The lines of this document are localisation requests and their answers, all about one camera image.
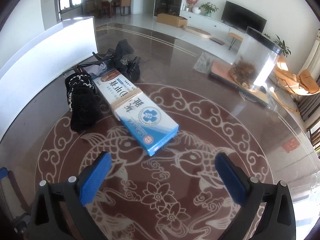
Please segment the black television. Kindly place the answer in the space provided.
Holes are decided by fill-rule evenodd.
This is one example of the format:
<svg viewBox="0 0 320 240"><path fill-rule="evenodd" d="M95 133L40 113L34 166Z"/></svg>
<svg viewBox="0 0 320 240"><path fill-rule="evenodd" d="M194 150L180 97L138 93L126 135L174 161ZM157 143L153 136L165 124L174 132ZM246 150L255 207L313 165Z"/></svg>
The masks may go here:
<svg viewBox="0 0 320 240"><path fill-rule="evenodd" d="M246 30L251 27L263 32L267 20L256 13L230 1L226 1L221 20L234 28Z"/></svg>

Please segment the black knit stitched pouch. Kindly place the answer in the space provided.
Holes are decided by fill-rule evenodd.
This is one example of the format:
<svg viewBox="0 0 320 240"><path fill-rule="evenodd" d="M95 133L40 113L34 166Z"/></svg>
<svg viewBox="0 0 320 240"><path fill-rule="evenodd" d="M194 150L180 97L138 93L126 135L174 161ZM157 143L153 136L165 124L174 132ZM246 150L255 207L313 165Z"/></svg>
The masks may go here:
<svg viewBox="0 0 320 240"><path fill-rule="evenodd" d="M95 126L101 111L96 98L95 84L87 73L73 73L65 79L71 130L84 132Z"/></svg>

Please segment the clear plastic jar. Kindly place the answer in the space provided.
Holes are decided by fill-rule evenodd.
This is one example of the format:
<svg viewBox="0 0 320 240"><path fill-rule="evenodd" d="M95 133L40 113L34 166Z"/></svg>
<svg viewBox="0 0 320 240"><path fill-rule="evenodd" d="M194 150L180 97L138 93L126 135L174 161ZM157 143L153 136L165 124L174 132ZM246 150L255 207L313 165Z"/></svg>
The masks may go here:
<svg viewBox="0 0 320 240"><path fill-rule="evenodd" d="M232 64L238 78L247 79L251 88L262 86L283 50L261 32L248 27Z"/></svg>

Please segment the wooden dining chair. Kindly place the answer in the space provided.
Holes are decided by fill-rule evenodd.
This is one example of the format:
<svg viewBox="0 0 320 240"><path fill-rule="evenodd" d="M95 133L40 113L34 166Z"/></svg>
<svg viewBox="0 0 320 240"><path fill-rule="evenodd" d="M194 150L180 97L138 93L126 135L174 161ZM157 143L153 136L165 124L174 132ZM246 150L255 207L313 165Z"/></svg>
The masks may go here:
<svg viewBox="0 0 320 240"><path fill-rule="evenodd" d="M298 103L298 109L307 130L311 129L319 121L320 94L302 96Z"/></svg>

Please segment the blue white medicine box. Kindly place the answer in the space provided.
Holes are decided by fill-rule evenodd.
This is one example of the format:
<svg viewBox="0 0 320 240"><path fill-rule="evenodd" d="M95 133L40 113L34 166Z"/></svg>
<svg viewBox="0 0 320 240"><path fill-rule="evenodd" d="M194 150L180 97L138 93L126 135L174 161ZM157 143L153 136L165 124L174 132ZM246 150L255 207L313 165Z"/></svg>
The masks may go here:
<svg viewBox="0 0 320 240"><path fill-rule="evenodd" d="M178 123L117 70L94 77L93 82L114 116L149 156L177 134Z"/></svg>

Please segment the red flower vase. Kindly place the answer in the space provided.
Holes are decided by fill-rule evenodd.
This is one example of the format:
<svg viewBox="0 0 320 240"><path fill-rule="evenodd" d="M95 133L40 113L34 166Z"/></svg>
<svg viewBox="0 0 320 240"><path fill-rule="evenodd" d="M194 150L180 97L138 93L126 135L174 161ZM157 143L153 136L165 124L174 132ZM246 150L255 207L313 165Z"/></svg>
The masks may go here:
<svg viewBox="0 0 320 240"><path fill-rule="evenodd" d="M192 11L193 7L199 2L200 0L185 0L186 7L189 11Z"/></svg>

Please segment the orange lounge chair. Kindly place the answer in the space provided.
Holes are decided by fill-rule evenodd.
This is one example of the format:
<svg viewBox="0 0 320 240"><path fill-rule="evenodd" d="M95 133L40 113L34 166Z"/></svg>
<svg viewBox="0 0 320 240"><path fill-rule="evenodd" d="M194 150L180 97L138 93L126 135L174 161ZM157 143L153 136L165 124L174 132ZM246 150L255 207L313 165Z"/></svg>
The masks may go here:
<svg viewBox="0 0 320 240"><path fill-rule="evenodd" d="M319 85L305 69L299 75L292 74L286 64L284 55L280 55L273 74L278 82L290 93L300 96L310 96L319 93Z"/></svg>

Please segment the white tv cabinet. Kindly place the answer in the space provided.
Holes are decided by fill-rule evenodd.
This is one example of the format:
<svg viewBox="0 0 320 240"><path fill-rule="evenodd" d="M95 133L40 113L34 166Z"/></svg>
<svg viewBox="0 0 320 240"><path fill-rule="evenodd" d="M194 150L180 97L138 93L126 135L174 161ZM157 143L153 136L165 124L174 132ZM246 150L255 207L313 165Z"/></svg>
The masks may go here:
<svg viewBox="0 0 320 240"><path fill-rule="evenodd" d="M188 20L188 25L207 31L211 33L214 37L224 41L228 41L228 42L232 41L233 37L230 36L230 34L235 34L240 38L245 37L244 32L236 30L210 17L198 15L193 12L188 12L184 10L180 11L180 16Z"/></svg>

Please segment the green potted plant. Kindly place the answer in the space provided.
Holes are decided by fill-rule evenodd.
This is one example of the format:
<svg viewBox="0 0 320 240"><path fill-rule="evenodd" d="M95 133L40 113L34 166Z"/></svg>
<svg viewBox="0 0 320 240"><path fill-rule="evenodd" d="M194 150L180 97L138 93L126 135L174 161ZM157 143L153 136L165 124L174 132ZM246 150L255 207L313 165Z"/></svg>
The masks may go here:
<svg viewBox="0 0 320 240"><path fill-rule="evenodd" d="M218 7L211 2L201 4L200 8L204 10L204 16L207 16L207 17L211 17L212 13L218 11Z"/></svg>

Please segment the white cardboard sorting box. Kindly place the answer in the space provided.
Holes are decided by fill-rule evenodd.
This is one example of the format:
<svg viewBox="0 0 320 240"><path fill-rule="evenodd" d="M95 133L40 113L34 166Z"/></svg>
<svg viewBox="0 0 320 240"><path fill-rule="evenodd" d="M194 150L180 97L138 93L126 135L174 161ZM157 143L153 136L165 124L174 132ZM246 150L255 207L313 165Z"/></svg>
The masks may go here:
<svg viewBox="0 0 320 240"><path fill-rule="evenodd" d="M41 90L97 51L94 17L62 21L23 46L1 68L1 135Z"/></svg>

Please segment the flat tray under jar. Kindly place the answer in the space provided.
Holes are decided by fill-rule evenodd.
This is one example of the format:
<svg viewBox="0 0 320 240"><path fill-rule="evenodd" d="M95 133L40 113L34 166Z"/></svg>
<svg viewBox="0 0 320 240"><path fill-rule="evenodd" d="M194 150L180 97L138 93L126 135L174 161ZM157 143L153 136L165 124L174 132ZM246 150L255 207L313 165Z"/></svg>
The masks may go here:
<svg viewBox="0 0 320 240"><path fill-rule="evenodd" d="M215 80L235 88L244 100L257 102L274 112L278 110L276 100L273 98L267 84L251 88L247 79L243 79L242 77L238 78L232 73L233 66L231 64L219 60L210 53L202 53L194 64L193 70L206 74Z"/></svg>

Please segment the brown cardboard box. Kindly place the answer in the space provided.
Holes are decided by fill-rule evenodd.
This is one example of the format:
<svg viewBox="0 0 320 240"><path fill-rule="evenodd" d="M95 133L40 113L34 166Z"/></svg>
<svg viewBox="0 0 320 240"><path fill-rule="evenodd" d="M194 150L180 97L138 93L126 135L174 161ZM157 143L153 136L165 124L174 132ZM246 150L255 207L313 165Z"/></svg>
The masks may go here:
<svg viewBox="0 0 320 240"><path fill-rule="evenodd" d="M182 28L188 24L188 20L186 18L170 14L158 14L157 22L176 28Z"/></svg>

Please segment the clear eyeglasses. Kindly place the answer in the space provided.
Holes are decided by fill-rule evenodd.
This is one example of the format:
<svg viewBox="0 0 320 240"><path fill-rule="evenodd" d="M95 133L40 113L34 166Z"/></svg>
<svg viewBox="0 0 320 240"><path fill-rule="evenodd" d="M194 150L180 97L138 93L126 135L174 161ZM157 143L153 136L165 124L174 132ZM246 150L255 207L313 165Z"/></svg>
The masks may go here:
<svg viewBox="0 0 320 240"><path fill-rule="evenodd" d="M89 74L94 79L97 77L102 76L107 72L107 65L103 61L91 61L91 62L84 62L75 65L74 67L64 71L62 76L64 78L69 77L72 74Z"/></svg>

